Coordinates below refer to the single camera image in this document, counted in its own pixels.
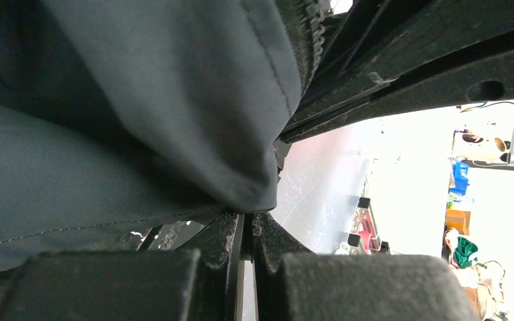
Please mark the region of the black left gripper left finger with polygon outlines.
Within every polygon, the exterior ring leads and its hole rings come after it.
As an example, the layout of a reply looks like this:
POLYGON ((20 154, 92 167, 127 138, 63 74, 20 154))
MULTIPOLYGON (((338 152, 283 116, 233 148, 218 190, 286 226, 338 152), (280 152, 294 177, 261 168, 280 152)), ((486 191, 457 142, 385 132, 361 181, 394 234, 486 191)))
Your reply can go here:
POLYGON ((223 214, 169 251, 33 257, 1 299, 0 320, 233 320, 244 221, 223 214))

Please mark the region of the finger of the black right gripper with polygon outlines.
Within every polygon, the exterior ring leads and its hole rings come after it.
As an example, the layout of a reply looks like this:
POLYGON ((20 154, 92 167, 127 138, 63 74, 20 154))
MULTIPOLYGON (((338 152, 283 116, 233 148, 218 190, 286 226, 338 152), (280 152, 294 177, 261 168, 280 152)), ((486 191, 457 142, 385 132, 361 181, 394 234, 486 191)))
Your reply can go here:
POLYGON ((302 106, 362 98, 432 62, 514 31, 514 1, 382 1, 363 26, 361 1, 336 33, 302 106))
POLYGON ((514 31, 417 68, 391 84, 308 123, 284 131, 294 143, 381 116, 514 99, 514 31))

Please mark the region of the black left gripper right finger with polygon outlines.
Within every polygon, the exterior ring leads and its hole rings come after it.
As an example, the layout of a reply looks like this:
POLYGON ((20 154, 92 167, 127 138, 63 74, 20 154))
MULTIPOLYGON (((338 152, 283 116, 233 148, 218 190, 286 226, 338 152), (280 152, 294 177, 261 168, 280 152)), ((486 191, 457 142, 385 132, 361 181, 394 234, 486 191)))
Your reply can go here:
POLYGON ((269 213, 250 217, 260 320, 475 320, 448 266, 427 255, 313 253, 269 213))

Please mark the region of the grey and black jacket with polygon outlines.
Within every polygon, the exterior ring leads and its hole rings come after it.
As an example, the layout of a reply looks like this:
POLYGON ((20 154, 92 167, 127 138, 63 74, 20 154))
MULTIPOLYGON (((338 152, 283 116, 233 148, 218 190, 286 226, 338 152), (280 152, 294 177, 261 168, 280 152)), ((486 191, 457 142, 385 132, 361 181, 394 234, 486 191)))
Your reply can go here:
POLYGON ((0 1, 0 272, 277 204, 317 1, 0 1))

